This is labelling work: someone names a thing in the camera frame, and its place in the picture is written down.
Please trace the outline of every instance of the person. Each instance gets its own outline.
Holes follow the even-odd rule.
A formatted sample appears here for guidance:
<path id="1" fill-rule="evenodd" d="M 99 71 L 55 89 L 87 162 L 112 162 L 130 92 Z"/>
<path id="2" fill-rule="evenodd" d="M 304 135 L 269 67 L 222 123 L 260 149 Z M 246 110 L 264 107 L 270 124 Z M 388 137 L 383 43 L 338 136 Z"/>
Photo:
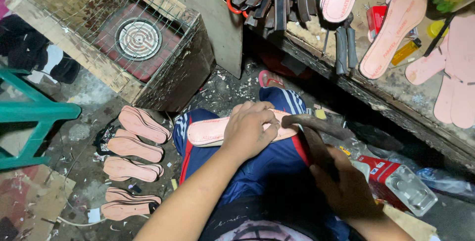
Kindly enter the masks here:
<path id="1" fill-rule="evenodd" d="M 279 121 L 269 109 L 300 114 L 306 106 L 275 74 L 261 80 L 261 102 L 233 108 L 220 147 L 194 147 L 186 136 L 190 123 L 216 114 L 198 109 L 178 119 L 180 186 L 134 240 L 412 240 L 377 206 L 364 175 L 339 149 L 328 148 L 339 171 L 335 182 L 311 164 L 299 136 L 270 143 Z M 265 131 L 264 123 L 271 124 Z"/>

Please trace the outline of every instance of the green plastic stool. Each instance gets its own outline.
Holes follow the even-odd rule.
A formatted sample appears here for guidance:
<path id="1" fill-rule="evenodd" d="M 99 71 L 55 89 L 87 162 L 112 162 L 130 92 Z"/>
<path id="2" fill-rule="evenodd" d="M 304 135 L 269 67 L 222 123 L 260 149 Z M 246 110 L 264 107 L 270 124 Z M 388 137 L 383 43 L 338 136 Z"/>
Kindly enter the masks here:
<path id="1" fill-rule="evenodd" d="M 50 157 L 35 157 L 34 155 L 53 123 L 60 119 L 76 119 L 81 113 L 81 108 L 78 105 L 53 102 L 15 76 L 14 73 L 30 74 L 22 69 L 0 69 L 0 79 L 9 82 L 33 101 L 0 101 L 0 123 L 37 121 L 38 124 L 18 156 L 12 156 L 2 149 L 0 170 L 48 163 Z"/>

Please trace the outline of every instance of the white cable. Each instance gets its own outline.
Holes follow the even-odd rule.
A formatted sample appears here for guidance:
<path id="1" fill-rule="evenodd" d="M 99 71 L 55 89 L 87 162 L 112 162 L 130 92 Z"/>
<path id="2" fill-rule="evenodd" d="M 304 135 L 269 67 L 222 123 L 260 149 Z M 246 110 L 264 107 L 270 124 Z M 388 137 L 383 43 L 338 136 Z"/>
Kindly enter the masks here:
<path id="1" fill-rule="evenodd" d="M 107 220 L 107 218 L 104 218 L 100 221 L 96 221 L 96 222 L 92 222 L 92 223 L 88 223 L 88 224 L 79 224 L 79 223 L 74 223 L 74 222 L 70 222 L 70 221 L 67 221 L 61 217 L 58 216 L 58 220 L 64 222 L 64 223 L 67 223 L 67 224 L 70 224 L 70 225 L 74 225 L 74 226 L 90 226 L 90 225 L 94 225 L 94 224 L 98 224 L 100 222 L 103 222 L 104 220 Z"/>

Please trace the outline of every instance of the orange ring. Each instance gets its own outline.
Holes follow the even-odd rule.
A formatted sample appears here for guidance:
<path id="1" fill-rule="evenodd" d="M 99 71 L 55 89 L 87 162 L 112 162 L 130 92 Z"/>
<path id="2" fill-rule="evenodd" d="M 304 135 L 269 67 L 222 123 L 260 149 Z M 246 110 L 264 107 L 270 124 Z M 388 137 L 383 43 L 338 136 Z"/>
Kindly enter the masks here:
<path id="1" fill-rule="evenodd" d="M 226 4 L 228 4 L 228 8 L 232 13 L 234 13 L 234 14 L 241 14 L 242 13 L 241 10 L 237 10 L 234 7 L 231 6 L 231 0 L 226 0 Z"/>

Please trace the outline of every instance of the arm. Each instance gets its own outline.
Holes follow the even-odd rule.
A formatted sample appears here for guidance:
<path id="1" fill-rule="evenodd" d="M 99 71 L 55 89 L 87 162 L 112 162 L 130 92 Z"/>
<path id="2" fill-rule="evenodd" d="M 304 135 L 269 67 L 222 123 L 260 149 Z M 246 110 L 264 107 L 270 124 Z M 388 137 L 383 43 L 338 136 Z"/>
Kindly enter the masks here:
<path id="1" fill-rule="evenodd" d="M 328 152 L 334 159 L 340 182 L 333 181 L 317 165 L 310 166 L 310 171 L 336 214 L 368 241 L 413 240 L 376 205 L 363 173 L 352 166 L 347 155 L 334 147 Z"/>
<path id="2" fill-rule="evenodd" d="M 134 240 L 197 240 L 240 165 L 276 138 L 279 121 L 268 110 L 273 107 L 269 102 L 234 107 L 221 148 L 158 207 Z M 264 123 L 273 125 L 264 131 Z"/>

